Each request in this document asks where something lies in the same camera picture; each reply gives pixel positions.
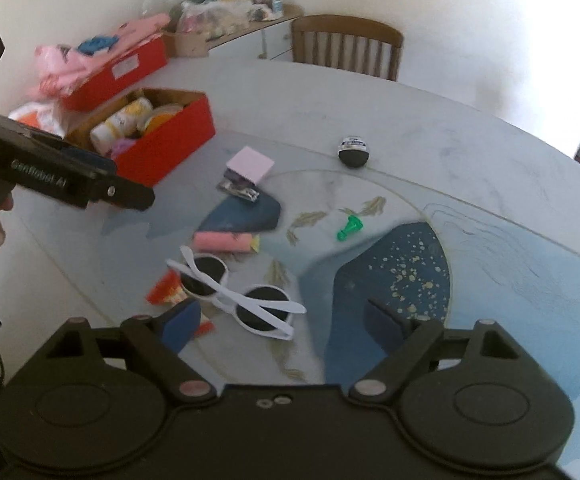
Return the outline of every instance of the pink sticky note pad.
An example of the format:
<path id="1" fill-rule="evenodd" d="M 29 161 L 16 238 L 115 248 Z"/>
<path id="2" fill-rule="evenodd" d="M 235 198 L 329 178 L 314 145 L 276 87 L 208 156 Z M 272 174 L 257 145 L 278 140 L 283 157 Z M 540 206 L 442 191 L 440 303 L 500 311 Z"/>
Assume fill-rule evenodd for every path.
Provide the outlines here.
<path id="1" fill-rule="evenodd" d="M 257 184 L 274 164 L 271 158 L 246 146 L 228 161 L 227 166 L 250 182 Z"/>

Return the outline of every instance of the cardboard box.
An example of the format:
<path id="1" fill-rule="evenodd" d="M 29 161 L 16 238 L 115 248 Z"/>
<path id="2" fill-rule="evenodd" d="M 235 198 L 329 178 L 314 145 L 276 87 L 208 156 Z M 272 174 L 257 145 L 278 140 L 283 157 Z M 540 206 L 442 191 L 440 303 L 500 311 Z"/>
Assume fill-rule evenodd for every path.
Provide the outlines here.
<path id="1" fill-rule="evenodd" d="M 172 103 L 184 106 L 116 159 L 116 174 L 152 187 L 214 136 L 210 103 L 204 93 L 161 88 L 134 90 L 97 110 L 65 140 L 94 152 L 90 130 L 139 97 L 148 98 L 154 108 Z"/>
<path id="2" fill-rule="evenodd" d="M 162 36 L 138 44 L 90 76 L 70 95 L 61 97 L 66 110 L 89 112 L 130 85 L 167 65 Z"/>

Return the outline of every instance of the white sunglasses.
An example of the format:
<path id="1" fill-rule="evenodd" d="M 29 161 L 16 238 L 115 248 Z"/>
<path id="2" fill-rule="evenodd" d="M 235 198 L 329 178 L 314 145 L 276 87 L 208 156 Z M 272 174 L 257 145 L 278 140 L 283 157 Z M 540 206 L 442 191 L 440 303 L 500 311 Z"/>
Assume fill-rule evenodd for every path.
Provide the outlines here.
<path id="1" fill-rule="evenodd" d="M 245 294 L 234 292 L 225 286 L 228 267 L 224 261 L 214 254 L 197 254 L 195 257 L 192 249 L 185 245 L 180 249 L 185 264 L 174 260 L 167 260 L 166 264 L 182 274 L 185 293 L 199 300 L 210 301 L 222 311 L 232 314 L 237 323 L 249 332 L 275 339 L 292 339 L 292 314 L 305 314 L 303 305 L 290 301 L 285 291 L 273 285 L 255 285 Z M 197 264 L 214 274 L 216 280 L 199 270 Z M 223 303 L 219 299 L 220 294 L 232 300 L 234 305 Z"/>

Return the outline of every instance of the dark lens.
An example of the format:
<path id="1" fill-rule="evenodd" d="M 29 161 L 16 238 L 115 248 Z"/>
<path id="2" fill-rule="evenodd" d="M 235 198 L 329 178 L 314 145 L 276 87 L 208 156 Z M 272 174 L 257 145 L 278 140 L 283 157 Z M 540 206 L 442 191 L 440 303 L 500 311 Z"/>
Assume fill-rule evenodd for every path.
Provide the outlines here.
<path id="1" fill-rule="evenodd" d="M 201 256 L 195 258 L 195 264 L 201 272 L 206 273 L 215 282 L 221 283 L 221 278 L 225 273 L 225 267 L 219 260 L 211 258 L 210 256 Z M 197 296 L 212 296 L 216 292 L 211 286 L 194 278 L 190 278 L 188 275 L 183 274 L 183 272 L 181 272 L 181 283 L 186 290 L 189 290 Z"/>
<path id="2" fill-rule="evenodd" d="M 245 296 L 247 298 L 253 298 L 254 300 L 286 301 L 288 299 L 283 291 L 276 290 L 271 286 L 259 286 L 258 288 L 255 288 L 254 290 L 251 290 L 249 293 L 245 294 Z M 288 317 L 288 313 L 283 312 L 282 310 L 266 307 L 263 307 L 263 309 L 268 311 L 273 316 L 278 317 L 282 321 L 285 321 Z M 275 327 L 270 325 L 268 322 L 263 321 L 260 317 L 255 316 L 241 305 L 237 305 L 236 314 L 243 324 L 254 330 L 259 330 L 260 332 L 269 332 L 270 330 L 275 329 Z"/>

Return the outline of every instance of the wooden chair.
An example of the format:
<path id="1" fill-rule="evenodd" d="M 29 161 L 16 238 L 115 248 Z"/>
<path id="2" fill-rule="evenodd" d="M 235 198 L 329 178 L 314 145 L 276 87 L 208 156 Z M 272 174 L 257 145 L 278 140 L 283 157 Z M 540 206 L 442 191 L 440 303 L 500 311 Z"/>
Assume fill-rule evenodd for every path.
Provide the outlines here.
<path id="1" fill-rule="evenodd" d="M 365 18 L 319 14 L 292 22 L 292 57 L 298 63 L 340 68 L 396 81 L 401 46 L 403 34 L 384 23 Z"/>

